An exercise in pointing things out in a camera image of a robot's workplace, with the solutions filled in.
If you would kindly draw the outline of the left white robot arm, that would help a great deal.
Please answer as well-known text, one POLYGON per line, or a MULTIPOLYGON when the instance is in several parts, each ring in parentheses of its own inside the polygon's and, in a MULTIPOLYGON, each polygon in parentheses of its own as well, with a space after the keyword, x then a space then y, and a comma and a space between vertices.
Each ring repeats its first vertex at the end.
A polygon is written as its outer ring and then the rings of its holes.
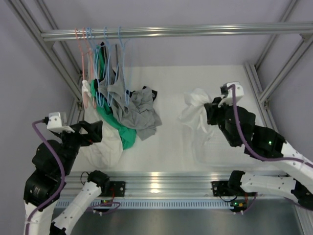
POLYGON ((79 218, 98 196, 110 192, 110 178, 95 170, 88 176, 83 188, 59 217, 52 219, 53 211, 66 185, 66 176, 81 147, 102 140, 102 121, 80 121, 70 126, 70 131, 55 133, 61 142, 47 140, 37 128, 39 123, 48 123, 48 118, 33 122, 32 127, 42 140, 32 159, 35 171, 26 180, 24 187, 26 235, 68 235, 79 218))

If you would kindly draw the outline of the light blue wire hanger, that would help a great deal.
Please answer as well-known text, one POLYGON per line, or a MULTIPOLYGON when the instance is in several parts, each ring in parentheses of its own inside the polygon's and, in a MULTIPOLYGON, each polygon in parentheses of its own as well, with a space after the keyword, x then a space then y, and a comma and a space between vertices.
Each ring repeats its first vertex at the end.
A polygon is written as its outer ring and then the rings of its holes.
POLYGON ((131 87, 131 82, 132 82, 132 76, 131 72, 125 71, 126 68, 126 57, 128 56, 127 46, 129 44, 130 39, 123 40, 122 38, 122 33, 121 33, 122 27, 119 26, 118 28, 118 39, 121 47, 121 65, 122 65, 122 73, 124 77, 124 86, 125 86, 125 104, 126 106, 129 106, 130 103, 130 87, 131 87))

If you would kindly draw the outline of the white tank top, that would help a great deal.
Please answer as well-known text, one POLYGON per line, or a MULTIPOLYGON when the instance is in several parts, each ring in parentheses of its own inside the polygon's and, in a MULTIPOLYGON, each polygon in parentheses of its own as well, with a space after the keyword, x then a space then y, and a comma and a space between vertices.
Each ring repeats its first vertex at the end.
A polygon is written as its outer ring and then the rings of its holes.
POLYGON ((211 133, 213 130, 207 124, 207 113, 204 107, 211 101, 208 93, 201 88, 184 93, 184 102, 187 107, 179 115, 180 122, 194 131, 202 130, 206 134, 211 133))

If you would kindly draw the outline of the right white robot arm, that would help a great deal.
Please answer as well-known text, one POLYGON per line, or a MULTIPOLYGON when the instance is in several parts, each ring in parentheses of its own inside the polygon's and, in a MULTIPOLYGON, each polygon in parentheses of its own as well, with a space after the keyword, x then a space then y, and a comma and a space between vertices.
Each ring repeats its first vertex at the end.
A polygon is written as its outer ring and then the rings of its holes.
POLYGON ((234 170, 228 179, 233 195, 270 194, 287 198, 299 206, 313 208, 313 163, 295 150, 276 131, 255 123, 256 116, 237 104, 223 104, 217 97, 204 108, 207 123, 217 126, 231 147, 244 147, 244 153, 272 169, 234 170))

